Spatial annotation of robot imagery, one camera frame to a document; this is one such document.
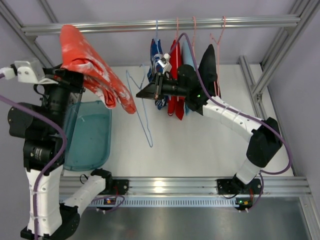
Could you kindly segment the orange white trousers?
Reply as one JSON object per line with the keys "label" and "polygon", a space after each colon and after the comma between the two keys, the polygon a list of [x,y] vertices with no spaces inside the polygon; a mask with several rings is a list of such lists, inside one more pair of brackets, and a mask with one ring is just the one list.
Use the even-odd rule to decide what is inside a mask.
{"label": "orange white trousers", "polygon": [[75,26],[63,25],[59,39],[62,68],[83,74],[84,87],[106,108],[120,104],[128,114],[137,111],[131,92]]}

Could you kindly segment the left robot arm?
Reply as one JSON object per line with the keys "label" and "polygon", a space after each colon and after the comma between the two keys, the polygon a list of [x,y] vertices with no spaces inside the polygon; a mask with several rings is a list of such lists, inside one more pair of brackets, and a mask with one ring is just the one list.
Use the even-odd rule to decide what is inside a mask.
{"label": "left robot arm", "polygon": [[60,202],[67,148],[65,116],[71,95],[84,92],[84,75],[63,68],[11,66],[5,76],[44,87],[41,105],[8,102],[9,134],[24,139],[23,166],[30,191],[29,222],[20,235],[27,240],[68,239],[76,232],[88,205],[96,196],[109,193],[113,184],[111,172],[95,169],[78,191]]}

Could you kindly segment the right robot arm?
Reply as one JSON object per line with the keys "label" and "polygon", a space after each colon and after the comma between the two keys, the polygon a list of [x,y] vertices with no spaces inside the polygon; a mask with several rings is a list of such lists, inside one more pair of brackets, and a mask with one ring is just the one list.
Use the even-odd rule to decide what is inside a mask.
{"label": "right robot arm", "polygon": [[248,148],[244,163],[232,179],[219,188],[221,195],[244,194],[283,145],[278,123],[271,117],[263,120],[242,113],[203,87],[196,70],[184,64],[177,69],[177,79],[168,72],[156,73],[136,97],[150,100],[163,100],[166,96],[183,97],[190,110],[220,122],[245,139]]}

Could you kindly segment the blue patterned trousers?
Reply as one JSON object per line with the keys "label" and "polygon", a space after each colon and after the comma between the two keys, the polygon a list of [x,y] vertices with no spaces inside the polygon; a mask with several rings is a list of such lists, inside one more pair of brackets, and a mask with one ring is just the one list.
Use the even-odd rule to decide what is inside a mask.
{"label": "blue patterned trousers", "polygon": [[[158,39],[158,47],[159,47],[160,54],[158,54],[158,52],[157,52],[155,39],[153,38],[151,40],[151,44],[150,44],[150,63],[151,63],[151,65],[150,65],[150,68],[149,68],[149,71],[147,74],[147,78],[148,78],[149,82],[154,82],[156,74],[162,72],[161,66],[157,64],[157,61],[163,56],[163,51],[162,51],[160,39]],[[169,99],[169,97],[165,96],[161,100],[159,100],[159,99],[155,100],[154,104],[158,110],[162,110],[164,107],[167,106],[168,99]]]}

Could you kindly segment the pink hanger with red trousers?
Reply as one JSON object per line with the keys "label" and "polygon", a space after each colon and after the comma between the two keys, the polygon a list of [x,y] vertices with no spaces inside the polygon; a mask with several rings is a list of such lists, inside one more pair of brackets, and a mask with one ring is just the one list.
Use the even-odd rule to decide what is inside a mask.
{"label": "pink hanger with red trousers", "polygon": [[174,51],[172,52],[173,56],[174,56],[174,62],[175,62],[175,65],[173,67],[174,77],[176,79],[178,79],[178,68],[182,63],[181,48],[180,48],[180,42],[179,42],[178,38],[179,38],[179,18],[177,17],[176,18],[176,32],[175,32],[175,48],[174,48]]}

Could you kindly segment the red trousers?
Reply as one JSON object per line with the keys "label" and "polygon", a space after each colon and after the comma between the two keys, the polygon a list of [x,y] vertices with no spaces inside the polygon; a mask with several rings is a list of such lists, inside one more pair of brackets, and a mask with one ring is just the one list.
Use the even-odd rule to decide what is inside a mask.
{"label": "red trousers", "polygon": [[[170,74],[174,80],[178,79],[178,67],[182,65],[181,47],[178,43],[170,54],[171,70]],[[183,97],[171,96],[168,100],[167,114],[173,116],[174,114],[179,120],[182,120],[185,114],[185,99]]]}

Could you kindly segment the black trousers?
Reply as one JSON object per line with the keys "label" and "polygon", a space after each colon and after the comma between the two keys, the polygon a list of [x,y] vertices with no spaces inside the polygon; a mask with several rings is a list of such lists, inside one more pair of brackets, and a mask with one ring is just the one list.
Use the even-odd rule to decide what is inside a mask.
{"label": "black trousers", "polygon": [[218,85],[216,54],[212,44],[209,44],[200,61],[198,71],[207,91],[214,97],[221,97]]}

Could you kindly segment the pink hanger with black trousers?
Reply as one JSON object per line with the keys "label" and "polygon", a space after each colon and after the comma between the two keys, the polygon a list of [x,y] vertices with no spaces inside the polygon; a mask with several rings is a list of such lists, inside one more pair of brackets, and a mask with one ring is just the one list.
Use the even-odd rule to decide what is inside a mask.
{"label": "pink hanger with black trousers", "polygon": [[221,46],[221,40],[224,34],[224,31],[226,29],[226,17],[222,17],[223,20],[223,25],[222,25],[222,30],[219,35],[218,40],[215,39],[214,35],[210,33],[210,43],[213,45],[214,43],[216,44],[216,72],[217,72],[217,80],[214,82],[214,92],[215,95],[218,97],[221,97],[221,88],[220,88],[220,46]]}

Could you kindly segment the teal plastic tray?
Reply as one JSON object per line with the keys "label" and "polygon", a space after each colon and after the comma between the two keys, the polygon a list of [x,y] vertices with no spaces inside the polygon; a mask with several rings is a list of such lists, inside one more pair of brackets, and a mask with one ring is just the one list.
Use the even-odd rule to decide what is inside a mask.
{"label": "teal plastic tray", "polygon": [[64,169],[93,171],[108,160],[111,148],[112,110],[100,100],[77,102],[68,107]]}

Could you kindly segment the aluminium frame left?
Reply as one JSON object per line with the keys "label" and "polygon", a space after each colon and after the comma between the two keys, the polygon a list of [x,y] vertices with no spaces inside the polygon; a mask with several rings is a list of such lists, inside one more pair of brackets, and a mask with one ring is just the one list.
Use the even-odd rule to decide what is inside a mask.
{"label": "aluminium frame left", "polygon": [[0,2],[1,65],[37,57],[45,67],[62,62],[59,37],[28,36],[23,28],[53,22],[53,11],[46,0],[2,0]]}

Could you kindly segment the aluminium frame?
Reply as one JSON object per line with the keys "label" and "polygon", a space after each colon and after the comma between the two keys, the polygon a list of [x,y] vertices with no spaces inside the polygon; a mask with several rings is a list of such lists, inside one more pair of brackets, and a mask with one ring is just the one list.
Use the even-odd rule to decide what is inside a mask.
{"label": "aluminium frame", "polygon": [[261,119],[267,118],[263,105],[263,93],[278,68],[282,65],[319,10],[320,2],[318,0],[297,0],[294,2],[290,13],[296,14],[299,21],[295,26],[283,26],[277,32],[262,62],[260,62],[262,74],[258,80],[254,79],[247,57],[244,55],[239,57],[238,63],[244,76],[248,95],[256,117]]}
{"label": "aluminium frame", "polygon": [[28,36],[23,28],[53,22],[53,11],[46,0],[2,0],[0,2],[1,65],[37,57],[45,67],[62,62],[59,37]]}

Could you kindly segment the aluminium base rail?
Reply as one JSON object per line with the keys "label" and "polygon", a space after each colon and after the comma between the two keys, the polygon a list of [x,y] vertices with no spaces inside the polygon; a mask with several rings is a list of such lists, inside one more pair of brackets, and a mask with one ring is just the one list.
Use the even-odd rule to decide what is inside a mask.
{"label": "aluminium base rail", "polygon": [[[131,197],[221,197],[217,179],[228,177],[115,177],[129,179],[127,196]],[[264,197],[310,197],[305,177],[264,176],[260,179]]]}

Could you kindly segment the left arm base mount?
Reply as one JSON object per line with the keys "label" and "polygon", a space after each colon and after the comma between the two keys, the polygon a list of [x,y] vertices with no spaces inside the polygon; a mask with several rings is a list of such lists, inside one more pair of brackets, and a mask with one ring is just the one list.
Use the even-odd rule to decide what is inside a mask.
{"label": "left arm base mount", "polygon": [[114,178],[110,187],[109,195],[126,195],[130,187],[130,181],[126,178]]}

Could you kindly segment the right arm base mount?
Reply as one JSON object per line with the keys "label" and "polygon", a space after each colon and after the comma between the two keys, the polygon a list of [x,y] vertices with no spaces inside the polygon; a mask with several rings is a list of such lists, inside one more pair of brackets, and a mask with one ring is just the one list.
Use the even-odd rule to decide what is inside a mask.
{"label": "right arm base mount", "polygon": [[259,195],[262,189],[262,182],[258,178],[254,178],[248,184],[244,184],[236,176],[233,178],[219,178],[216,182],[218,194],[226,199],[232,199],[239,195]]}

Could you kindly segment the aluminium hanging rail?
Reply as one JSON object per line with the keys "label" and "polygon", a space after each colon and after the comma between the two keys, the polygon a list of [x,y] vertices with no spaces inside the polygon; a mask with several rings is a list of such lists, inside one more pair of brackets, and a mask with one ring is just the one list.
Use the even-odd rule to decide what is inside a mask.
{"label": "aluminium hanging rail", "polygon": [[[196,19],[197,30],[222,29],[223,17]],[[301,18],[296,14],[226,17],[226,29],[234,28],[286,28],[295,27]],[[83,33],[127,33],[156,31],[156,20],[82,22],[72,25]],[[158,20],[158,31],[175,31],[176,19]],[[179,19],[179,30],[193,30],[193,19]]]}

